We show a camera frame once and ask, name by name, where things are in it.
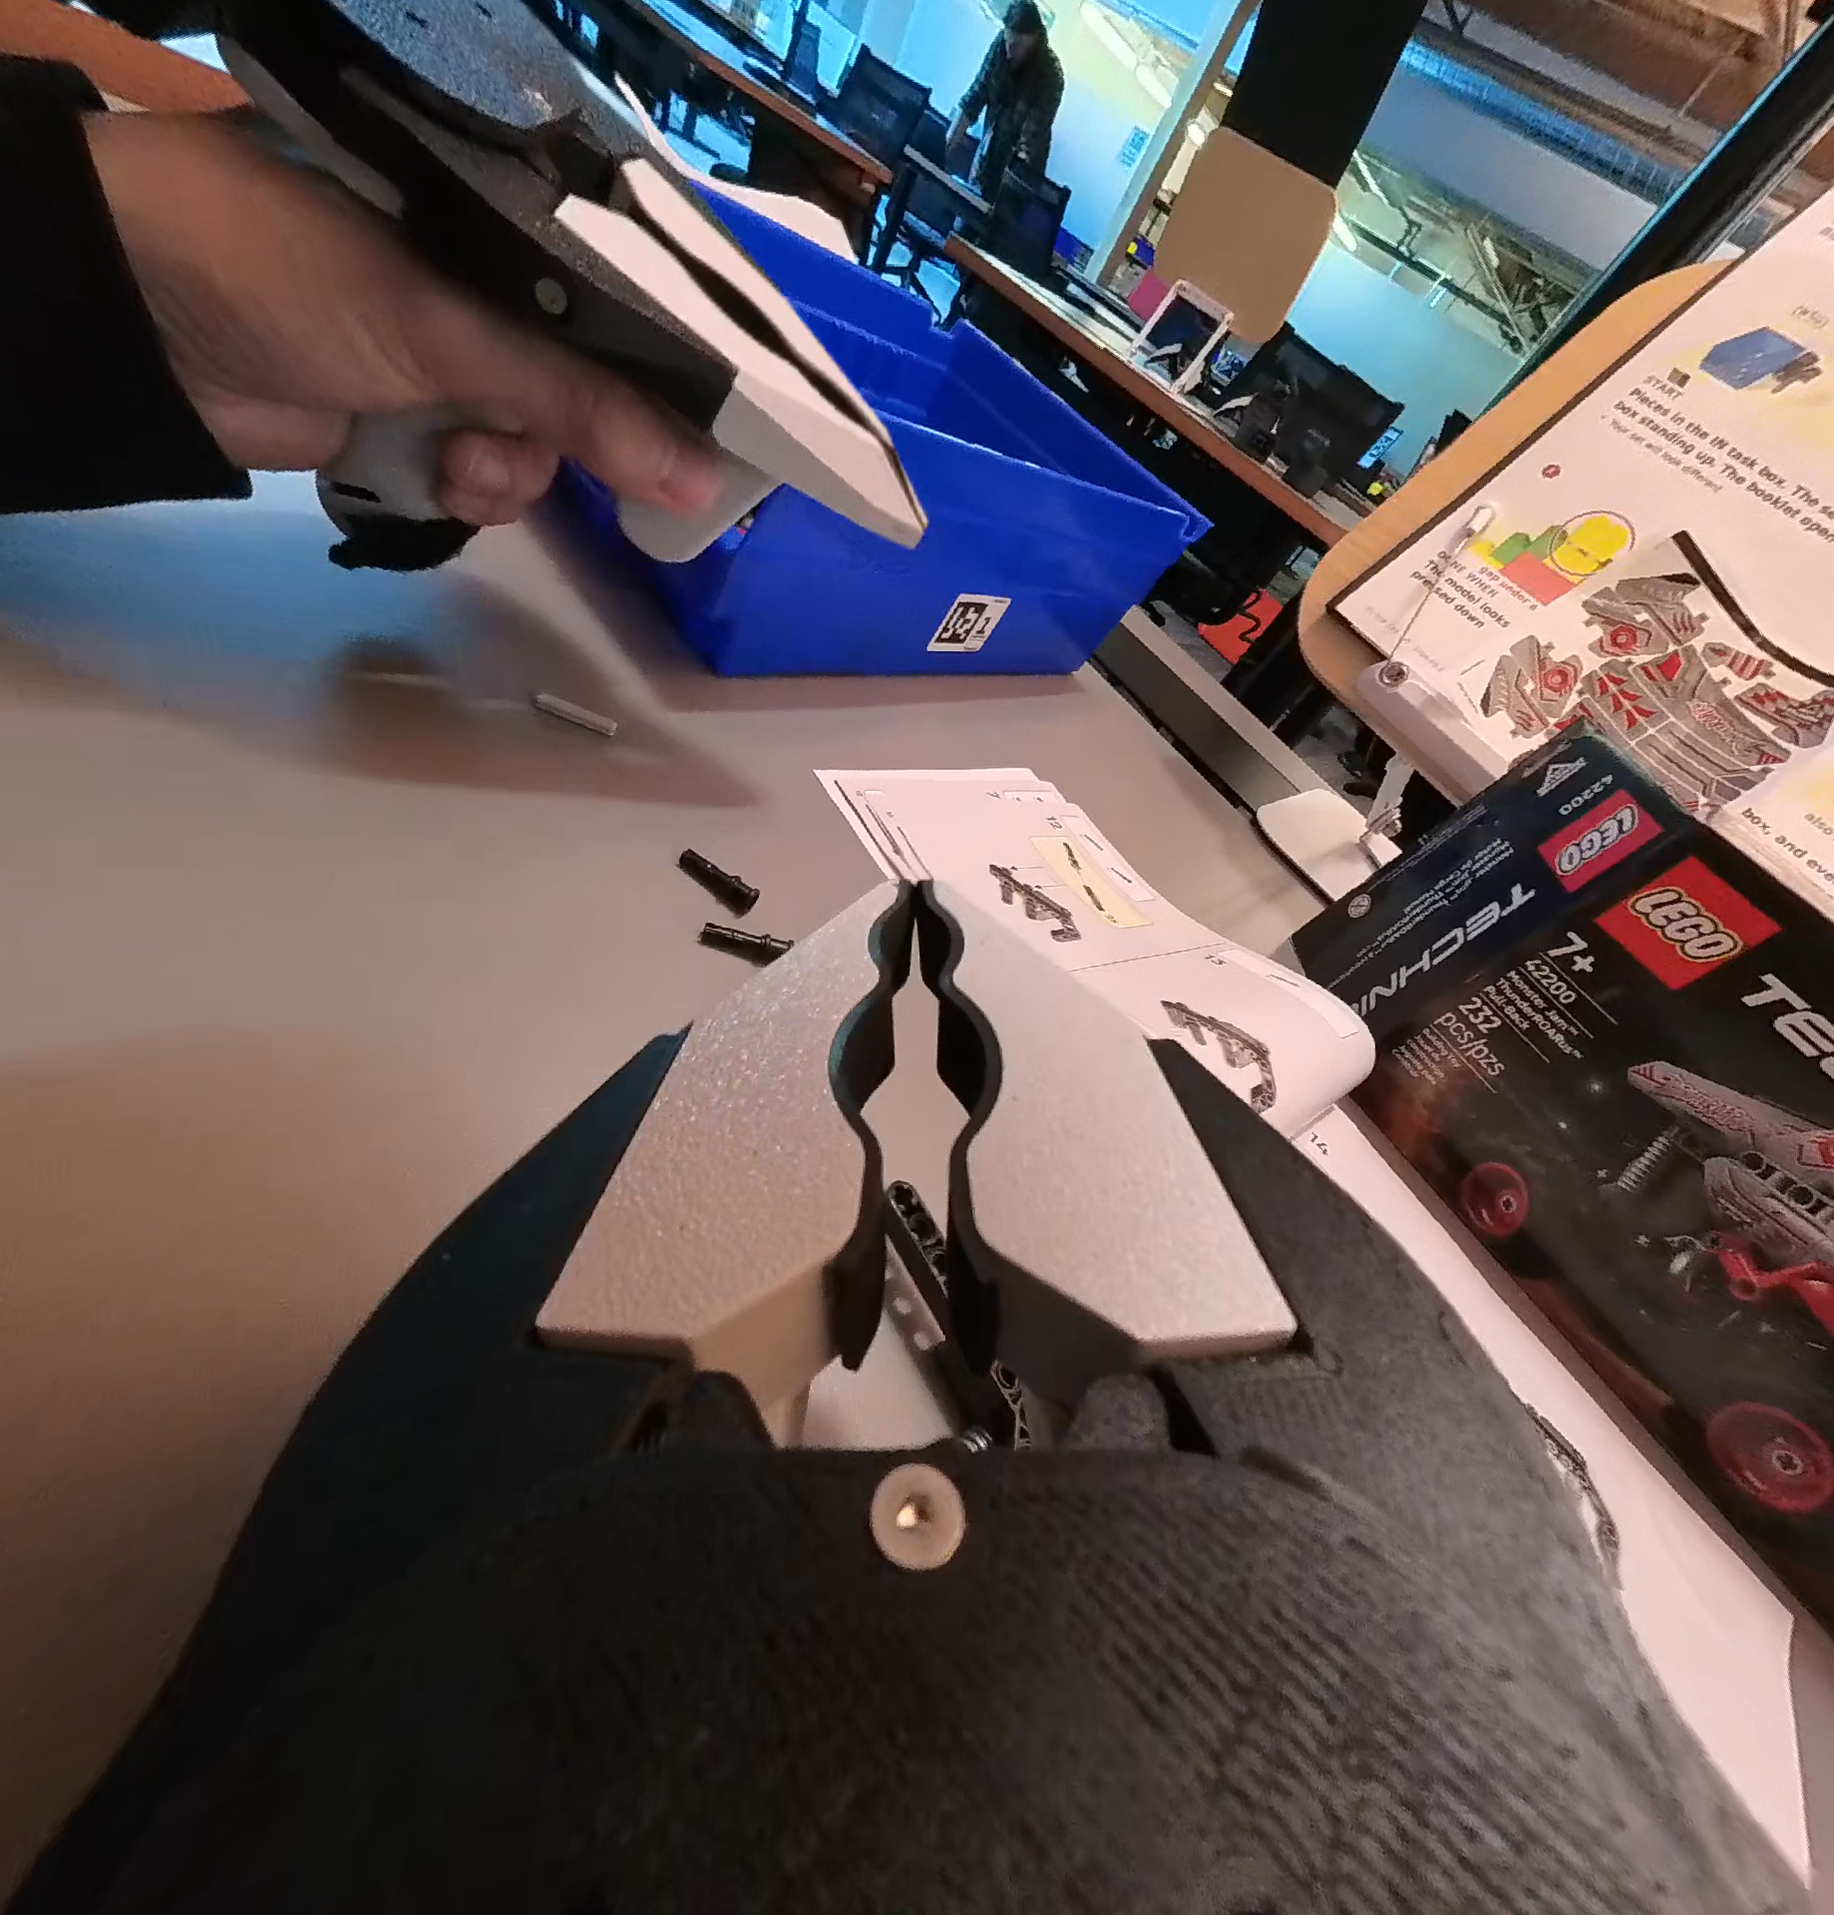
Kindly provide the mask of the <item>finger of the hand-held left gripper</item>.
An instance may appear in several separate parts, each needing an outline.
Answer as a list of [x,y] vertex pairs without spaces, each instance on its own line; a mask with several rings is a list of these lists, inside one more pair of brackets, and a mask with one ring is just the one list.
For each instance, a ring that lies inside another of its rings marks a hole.
[[656,163],[626,159],[617,223],[617,267],[721,388],[713,443],[814,500],[906,494],[875,407],[705,202]]
[[634,549],[701,551],[782,483],[902,549],[922,538],[929,516],[876,412],[707,206],[689,194],[571,194],[554,214],[650,298],[669,338],[701,346],[732,374],[712,417],[712,507],[623,500],[617,516]]

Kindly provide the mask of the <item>grey desk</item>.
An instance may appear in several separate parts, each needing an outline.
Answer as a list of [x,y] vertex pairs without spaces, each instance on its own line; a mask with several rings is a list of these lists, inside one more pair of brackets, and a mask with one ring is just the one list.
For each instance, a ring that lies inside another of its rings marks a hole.
[[1017,767],[1224,939],[1320,909],[1092,668],[722,680],[554,516],[326,549],[280,473],[0,516],[0,1910],[378,1297],[744,978],[680,850],[805,935],[880,878],[819,768]]

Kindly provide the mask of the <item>black computer monitor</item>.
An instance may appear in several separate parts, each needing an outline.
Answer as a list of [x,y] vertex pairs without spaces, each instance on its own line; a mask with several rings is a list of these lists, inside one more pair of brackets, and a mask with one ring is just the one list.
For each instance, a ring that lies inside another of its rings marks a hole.
[[1285,466],[1287,487],[1302,494],[1357,470],[1408,410],[1292,327],[1246,360],[1232,393],[1250,399],[1243,429],[1270,431],[1269,459]]

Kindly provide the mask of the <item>instruction poster board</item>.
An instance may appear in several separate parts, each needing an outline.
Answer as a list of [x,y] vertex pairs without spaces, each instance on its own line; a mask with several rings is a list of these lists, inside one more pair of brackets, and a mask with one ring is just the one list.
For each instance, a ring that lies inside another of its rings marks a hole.
[[1591,723],[1834,917],[1834,186],[1338,597],[1461,791]]

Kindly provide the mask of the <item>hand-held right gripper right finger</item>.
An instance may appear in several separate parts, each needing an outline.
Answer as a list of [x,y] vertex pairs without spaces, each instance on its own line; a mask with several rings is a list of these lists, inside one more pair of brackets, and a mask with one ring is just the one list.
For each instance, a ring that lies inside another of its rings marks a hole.
[[[1274,1135],[1170,1041],[948,882],[918,886],[950,1145],[950,1329],[1074,1413],[1108,1375],[1287,1351],[1300,1323],[1221,1175],[1213,1126]],[[1195,1071],[1204,1096],[1183,1096]]]

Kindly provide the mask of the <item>blue plastic bin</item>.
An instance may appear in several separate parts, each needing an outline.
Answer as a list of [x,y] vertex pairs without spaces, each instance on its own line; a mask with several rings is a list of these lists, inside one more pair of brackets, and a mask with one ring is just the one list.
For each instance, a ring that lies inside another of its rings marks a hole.
[[836,250],[830,250],[819,236],[769,217],[764,194],[758,194],[760,202],[748,202],[732,194],[729,181],[716,179],[701,181],[698,194],[814,329],[824,331],[844,322],[895,348],[929,348],[943,336],[929,302],[858,265],[844,227],[836,227]]
[[582,468],[554,513],[597,568],[648,588],[721,676],[1064,676],[1211,521],[977,327],[884,302],[814,331],[889,426],[929,527],[913,549],[794,490],[685,562],[650,559]]

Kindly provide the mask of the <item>white board stand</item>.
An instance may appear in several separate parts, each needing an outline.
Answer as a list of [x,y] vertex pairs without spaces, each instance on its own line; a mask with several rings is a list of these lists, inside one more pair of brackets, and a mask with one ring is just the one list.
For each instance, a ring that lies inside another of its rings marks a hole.
[[1350,690],[1360,717],[1391,746],[1369,810],[1357,814],[1348,796],[1316,787],[1256,814],[1266,843],[1329,902],[1357,894],[1398,860],[1391,832],[1420,772],[1461,802],[1508,764],[1503,749],[1479,737],[1464,700],[1435,690],[1399,659],[1369,664]]

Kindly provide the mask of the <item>small toy brick assembly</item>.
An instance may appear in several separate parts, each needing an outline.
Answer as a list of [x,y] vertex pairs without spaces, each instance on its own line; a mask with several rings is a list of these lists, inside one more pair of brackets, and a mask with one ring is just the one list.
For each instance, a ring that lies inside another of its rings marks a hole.
[[884,1321],[910,1355],[971,1452],[1050,1450],[1061,1413],[1041,1400],[1007,1365],[973,1365],[955,1333],[946,1284],[946,1232],[909,1182],[889,1182],[880,1203],[887,1241]]

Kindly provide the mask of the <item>beige rounded panel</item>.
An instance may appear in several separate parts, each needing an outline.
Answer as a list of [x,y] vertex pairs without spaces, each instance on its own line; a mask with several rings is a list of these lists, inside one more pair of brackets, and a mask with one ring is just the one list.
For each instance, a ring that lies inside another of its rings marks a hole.
[[1335,206],[1333,186],[1218,126],[1174,201],[1154,275],[1195,287],[1240,342],[1266,346],[1304,288]]

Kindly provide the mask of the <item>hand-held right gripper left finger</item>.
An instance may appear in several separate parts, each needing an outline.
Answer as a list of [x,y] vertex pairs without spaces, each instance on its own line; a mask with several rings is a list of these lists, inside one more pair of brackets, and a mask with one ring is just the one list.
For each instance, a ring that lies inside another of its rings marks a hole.
[[880,882],[693,1021],[539,1311],[546,1346],[744,1384],[805,1439],[811,1388],[862,1365],[884,1297],[884,1163],[918,891]]

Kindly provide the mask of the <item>black metal post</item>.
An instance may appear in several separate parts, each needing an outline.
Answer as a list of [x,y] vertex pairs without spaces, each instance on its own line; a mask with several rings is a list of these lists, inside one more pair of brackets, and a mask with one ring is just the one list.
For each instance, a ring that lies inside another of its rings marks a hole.
[[1699,265],[1741,217],[1778,189],[1808,151],[1834,129],[1834,4],[1757,100],[1727,129],[1708,158],[1625,242],[1604,275],[1563,311],[1563,320],[1528,355],[1503,388],[1511,398],[1530,371],[1575,342],[1619,298],[1683,265]]

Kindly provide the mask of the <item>white tablet stand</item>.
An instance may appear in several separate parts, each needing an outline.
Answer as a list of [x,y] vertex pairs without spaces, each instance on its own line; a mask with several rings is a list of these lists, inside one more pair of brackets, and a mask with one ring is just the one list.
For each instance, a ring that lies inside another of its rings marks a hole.
[[1133,342],[1133,360],[1170,382],[1221,348],[1232,327],[1232,309],[1191,279],[1166,287]]

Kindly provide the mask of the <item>long wooden table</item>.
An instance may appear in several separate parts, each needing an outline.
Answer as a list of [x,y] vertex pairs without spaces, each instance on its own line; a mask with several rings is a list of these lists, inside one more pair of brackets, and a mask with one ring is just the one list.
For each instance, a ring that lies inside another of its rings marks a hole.
[[981,253],[960,234],[948,236],[946,258],[955,263],[965,287],[977,287],[981,295],[1007,305],[1017,313],[1017,322],[1046,331],[1059,355],[1092,370],[1125,402],[1170,429],[1236,487],[1287,513],[1316,549],[1335,545],[1374,516],[1376,507],[1348,491],[1296,491],[1285,473],[1246,456],[1232,436],[1224,436],[1213,426],[1211,410],[1198,407],[1191,398],[1179,393],[1174,386],[1137,363],[1133,348],[1120,331],[1106,329],[1092,313],[1079,311],[1050,287],[1019,275],[992,253]]

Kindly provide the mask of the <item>black pillar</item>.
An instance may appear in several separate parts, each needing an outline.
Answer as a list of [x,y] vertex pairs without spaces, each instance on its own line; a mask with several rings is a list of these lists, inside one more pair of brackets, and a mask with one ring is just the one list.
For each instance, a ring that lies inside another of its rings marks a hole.
[[1422,16],[1426,4],[1259,4],[1221,122],[1333,186]]

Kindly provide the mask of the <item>black toy set box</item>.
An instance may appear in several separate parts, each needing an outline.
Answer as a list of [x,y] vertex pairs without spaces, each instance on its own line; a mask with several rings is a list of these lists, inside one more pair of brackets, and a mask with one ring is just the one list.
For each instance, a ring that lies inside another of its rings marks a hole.
[[1575,723],[1292,950],[1360,1115],[1834,1638],[1834,920]]

